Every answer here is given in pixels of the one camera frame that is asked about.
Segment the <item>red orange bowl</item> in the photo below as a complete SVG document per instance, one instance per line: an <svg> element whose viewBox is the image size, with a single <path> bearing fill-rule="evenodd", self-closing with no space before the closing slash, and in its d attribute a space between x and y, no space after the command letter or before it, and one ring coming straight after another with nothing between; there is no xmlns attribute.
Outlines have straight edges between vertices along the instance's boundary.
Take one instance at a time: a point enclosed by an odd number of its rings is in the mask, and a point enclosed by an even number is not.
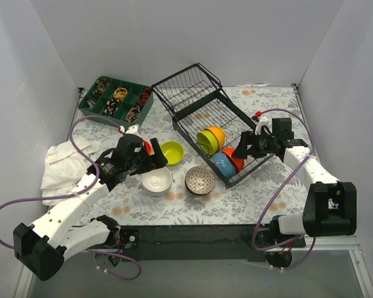
<svg viewBox="0 0 373 298"><path fill-rule="evenodd" d="M143 143L145 145L145 148L146 148L148 154L151 155L152 152L153 152L151 144L147 140L144 140Z"/></svg>

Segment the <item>lime green bowl back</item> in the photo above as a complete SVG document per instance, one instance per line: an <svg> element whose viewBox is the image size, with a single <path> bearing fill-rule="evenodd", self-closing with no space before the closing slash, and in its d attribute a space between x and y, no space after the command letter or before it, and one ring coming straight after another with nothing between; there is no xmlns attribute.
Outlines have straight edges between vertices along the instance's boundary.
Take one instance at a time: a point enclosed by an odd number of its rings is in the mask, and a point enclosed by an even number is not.
<svg viewBox="0 0 373 298"><path fill-rule="evenodd" d="M178 142L165 142L161 144L160 149L167 159L167 166L178 165L184 157L184 148Z"/></svg>

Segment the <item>lime green bowl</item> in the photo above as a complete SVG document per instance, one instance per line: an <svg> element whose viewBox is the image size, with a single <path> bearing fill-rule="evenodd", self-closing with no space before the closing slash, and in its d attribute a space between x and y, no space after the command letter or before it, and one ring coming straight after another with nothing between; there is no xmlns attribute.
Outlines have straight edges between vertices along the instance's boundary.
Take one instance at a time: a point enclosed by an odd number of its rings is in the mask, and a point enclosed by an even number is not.
<svg viewBox="0 0 373 298"><path fill-rule="evenodd" d="M178 165L184 157L184 148L178 142L165 142L161 144L160 149L167 159L167 166Z"/></svg>
<svg viewBox="0 0 373 298"><path fill-rule="evenodd" d="M218 141L214 134L209 130L202 130L197 133L196 139L198 144L200 145L201 149L207 155L214 155L219 148Z"/></svg>

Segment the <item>blue bowl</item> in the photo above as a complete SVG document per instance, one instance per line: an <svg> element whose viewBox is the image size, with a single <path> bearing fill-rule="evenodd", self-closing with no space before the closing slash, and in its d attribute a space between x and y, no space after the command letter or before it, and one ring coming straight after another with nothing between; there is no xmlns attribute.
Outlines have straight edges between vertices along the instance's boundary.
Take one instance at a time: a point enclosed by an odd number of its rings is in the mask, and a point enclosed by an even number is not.
<svg viewBox="0 0 373 298"><path fill-rule="evenodd" d="M232 178L236 174L235 167L225 153L218 152L213 155L213 161L221 174L226 178Z"/></svg>

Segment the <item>yellow orange bowl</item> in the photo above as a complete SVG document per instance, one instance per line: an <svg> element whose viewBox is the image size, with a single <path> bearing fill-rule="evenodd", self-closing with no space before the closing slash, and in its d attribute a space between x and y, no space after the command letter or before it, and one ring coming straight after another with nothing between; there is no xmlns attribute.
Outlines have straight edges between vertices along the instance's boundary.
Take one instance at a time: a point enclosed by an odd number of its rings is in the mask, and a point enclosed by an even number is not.
<svg viewBox="0 0 373 298"><path fill-rule="evenodd" d="M210 131L216 137L218 142L218 149L222 149L226 141L226 133L224 132L224 130L216 126L206 127L205 130Z"/></svg>

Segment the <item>lime green bowl front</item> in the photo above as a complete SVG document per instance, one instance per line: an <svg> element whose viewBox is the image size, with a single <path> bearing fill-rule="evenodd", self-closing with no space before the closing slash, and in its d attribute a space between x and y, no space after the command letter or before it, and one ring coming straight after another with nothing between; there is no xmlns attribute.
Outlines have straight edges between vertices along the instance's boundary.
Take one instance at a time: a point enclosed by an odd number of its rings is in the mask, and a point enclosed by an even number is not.
<svg viewBox="0 0 373 298"><path fill-rule="evenodd" d="M200 145L201 149L207 155L214 155L219 148L218 141L214 134L209 130L202 130L197 133L196 139L198 144Z"/></svg>

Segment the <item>brown patterned bowl row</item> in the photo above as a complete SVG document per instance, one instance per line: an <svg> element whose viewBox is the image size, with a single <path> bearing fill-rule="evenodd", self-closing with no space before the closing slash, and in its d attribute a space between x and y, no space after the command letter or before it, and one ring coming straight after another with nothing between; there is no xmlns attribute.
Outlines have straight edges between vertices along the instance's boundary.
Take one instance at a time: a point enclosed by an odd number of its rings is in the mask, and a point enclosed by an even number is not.
<svg viewBox="0 0 373 298"><path fill-rule="evenodd" d="M215 177L210 170L194 166L186 172L185 184L195 192L209 191L215 187Z"/></svg>
<svg viewBox="0 0 373 298"><path fill-rule="evenodd" d="M198 197L206 196L213 191L213 189L212 189L212 190L204 191L204 192L195 192L195 191L191 190L187 185L185 185L185 187L190 194L192 194L194 196L198 196Z"/></svg>

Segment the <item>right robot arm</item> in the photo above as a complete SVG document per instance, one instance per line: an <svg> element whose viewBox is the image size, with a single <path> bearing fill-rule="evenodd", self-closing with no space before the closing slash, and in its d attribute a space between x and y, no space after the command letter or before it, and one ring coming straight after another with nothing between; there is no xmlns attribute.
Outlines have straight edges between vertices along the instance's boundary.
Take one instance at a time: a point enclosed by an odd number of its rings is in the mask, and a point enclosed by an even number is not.
<svg viewBox="0 0 373 298"><path fill-rule="evenodd" d="M308 195L303 212L275 216L270 222L269 239L275 246L286 245L296 236L330 237L353 235L357 229L357 190L330 174L311 152L308 144L297 139L290 118L268 119L256 114L254 130L241 134L233 157L246 159L277 156L292 169L306 187Z"/></svg>

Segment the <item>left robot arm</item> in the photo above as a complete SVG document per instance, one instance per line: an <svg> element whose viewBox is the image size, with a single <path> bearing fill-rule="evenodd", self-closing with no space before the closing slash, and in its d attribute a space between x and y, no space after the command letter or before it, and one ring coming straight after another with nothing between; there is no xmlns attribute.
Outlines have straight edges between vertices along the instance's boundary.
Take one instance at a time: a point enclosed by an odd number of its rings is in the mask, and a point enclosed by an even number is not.
<svg viewBox="0 0 373 298"><path fill-rule="evenodd" d="M104 151L71 191L71 196L50 209L30 225L19 224L13 231L16 258L40 280L53 277L73 255L96 245L118 246L120 225L102 215L82 227L79 218L106 197L128 176L148 173L166 166L156 138L150 139L149 154L143 139L125 133L117 147Z"/></svg>

